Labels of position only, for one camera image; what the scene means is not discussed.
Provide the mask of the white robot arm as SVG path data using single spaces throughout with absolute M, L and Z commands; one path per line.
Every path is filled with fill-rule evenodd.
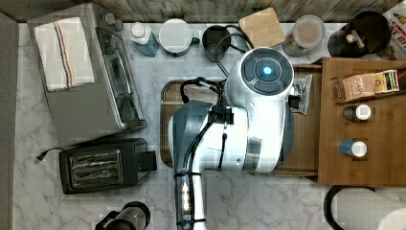
M 201 173 L 270 173 L 288 157 L 294 121 L 288 104 L 294 80 L 289 59 L 255 48 L 233 66 L 216 103 L 190 101 L 169 119 L 178 230 L 206 230 Z

